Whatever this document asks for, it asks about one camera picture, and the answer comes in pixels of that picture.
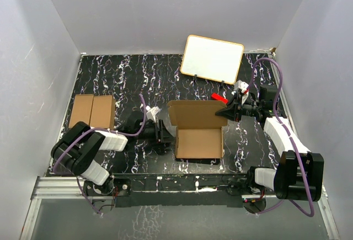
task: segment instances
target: floor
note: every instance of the floor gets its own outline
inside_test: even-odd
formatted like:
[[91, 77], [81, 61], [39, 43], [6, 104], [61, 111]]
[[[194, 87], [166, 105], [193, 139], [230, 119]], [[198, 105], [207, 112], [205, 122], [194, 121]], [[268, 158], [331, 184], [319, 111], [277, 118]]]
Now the floor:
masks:
[[[170, 125], [167, 102], [174, 99], [211, 99], [217, 93], [229, 99], [233, 86], [197, 79], [180, 73], [182, 55], [99, 55], [83, 56], [74, 85], [70, 104], [62, 128], [67, 130], [76, 94], [109, 95], [116, 100], [115, 127], [123, 124], [130, 112], [141, 107], [138, 94], [142, 93], [149, 106], [159, 106], [158, 117], [163, 119], [167, 129], [175, 135]], [[252, 64], [267, 54], [244, 54], [238, 79], [248, 82]], [[257, 68], [255, 87], [261, 84], [275, 84], [268, 62]], [[279, 160], [276, 148], [263, 133], [254, 118], [243, 117], [240, 123], [228, 121], [223, 128], [224, 158], [208, 161], [175, 160], [174, 144], [155, 148], [146, 141], [137, 141], [123, 152], [100, 151], [95, 160], [113, 173], [239, 173], [250, 166], [276, 168]], [[52, 166], [47, 176], [53, 175]]]
[[[238, 79], [250, 80], [252, 64], [266, 54], [244, 54]], [[166, 104], [173, 99], [210, 99], [212, 93], [232, 96], [232, 86], [180, 73], [182, 55], [84, 56], [71, 96], [62, 134], [67, 130], [76, 94], [113, 94], [115, 127], [133, 109], [140, 109], [142, 93], [147, 104], [159, 106], [160, 119], [174, 134]], [[258, 68], [255, 92], [260, 84], [274, 84], [269, 63]], [[114, 173], [239, 173], [250, 166], [276, 168], [279, 155], [254, 118], [224, 127], [225, 156], [220, 161], [189, 162], [174, 158], [173, 144], [158, 155], [143, 141], [123, 152], [100, 151], [95, 160]], [[52, 166], [47, 176], [53, 175]], [[277, 199], [266, 199], [272, 206]], [[106, 204], [96, 203], [97, 207]], [[307, 208], [307, 202], [301, 202]], [[248, 214], [244, 208], [226, 206], [140, 206], [114, 208], [103, 219], [93, 214], [83, 199], [43, 200], [35, 225], [35, 239], [328, 239], [317, 202], [316, 215], [308, 218], [290, 202], [268, 214]]]

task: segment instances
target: whiteboard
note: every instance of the whiteboard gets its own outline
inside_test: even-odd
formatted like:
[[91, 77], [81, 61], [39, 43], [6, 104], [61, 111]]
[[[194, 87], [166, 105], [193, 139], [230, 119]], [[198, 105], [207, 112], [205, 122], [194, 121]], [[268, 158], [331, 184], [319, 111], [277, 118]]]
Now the whiteboard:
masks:
[[243, 51], [242, 44], [190, 35], [180, 71], [190, 76], [234, 84]]

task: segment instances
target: closed cardboard box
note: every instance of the closed cardboard box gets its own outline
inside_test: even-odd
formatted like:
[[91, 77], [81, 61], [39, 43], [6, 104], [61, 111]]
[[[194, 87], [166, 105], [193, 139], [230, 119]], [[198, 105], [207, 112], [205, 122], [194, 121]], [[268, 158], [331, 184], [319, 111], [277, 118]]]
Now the closed cardboard box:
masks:
[[91, 127], [114, 129], [115, 99], [112, 95], [99, 95], [93, 98]]
[[170, 122], [176, 126], [175, 157], [213, 159], [223, 157], [222, 127], [228, 120], [215, 112], [226, 104], [215, 100], [172, 100]]
[[74, 125], [79, 122], [83, 121], [84, 123], [88, 124], [90, 123], [90, 114], [92, 111], [92, 104], [93, 104], [93, 95], [76, 95], [74, 102], [73, 102], [73, 107], [72, 107], [72, 112], [71, 112], [71, 117], [70, 117], [70, 122], [68, 124], [69, 128], [74, 127]]
[[113, 129], [114, 117], [115, 99], [112, 95], [76, 95], [68, 127], [83, 121], [91, 127]]

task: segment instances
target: black marble table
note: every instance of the black marble table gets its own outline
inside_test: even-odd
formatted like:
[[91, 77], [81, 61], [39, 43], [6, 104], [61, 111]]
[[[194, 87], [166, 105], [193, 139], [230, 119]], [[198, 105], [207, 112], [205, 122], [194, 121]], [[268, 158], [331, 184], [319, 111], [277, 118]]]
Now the black marble table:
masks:
[[[159, 106], [158, 114], [167, 129], [175, 135], [171, 126], [167, 102], [174, 99], [211, 99], [217, 93], [229, 99], [233, 86], [197, 79], [180, 73], [182, 55], [99, 55], [83, 56], [62, 134], [67, 131], [73, 100], [76, 94], [113, 95], [116, 100], [115, 127], [123, 124], [130, 112], [142, 110], [139, 94], [146, 104]], [[238, 79], [249, 82], [252, 64], [266, 54], [244, 54]], [[255, 72], [254, 92], [261, 84], [275, 84], [269, 62], [264, 62]], [[228, 121], [223, 128], [224, 157], [216, 160], [175, 160], [174, 143], [158, 154], [147, 141], [137, 141], [123, 152], [100, 151], [95, 160], [113, 173], [241, 173], [250, 166], [276, 168], [279, 155], [272, 141], [266, 136], [254, 118], [242, 117], [241, 122]], [[47, 176], [53, 175], [52, 164]]]

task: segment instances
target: black base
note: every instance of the black base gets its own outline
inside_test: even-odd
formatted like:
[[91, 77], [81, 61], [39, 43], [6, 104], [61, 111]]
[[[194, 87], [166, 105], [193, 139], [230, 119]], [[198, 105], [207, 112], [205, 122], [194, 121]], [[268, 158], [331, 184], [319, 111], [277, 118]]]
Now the black base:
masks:
[[[90, 185], [90, 182], [84, 184], [87, 195], [102, 196], [92, 188], [88, 189], [87, 185]], [[243, 207], [242, 194], [249, 193], [244, 174], [150, 174], [148, 176], [115, 174], [114, 187], [118, 191], [116, 207], [145, 205]]]

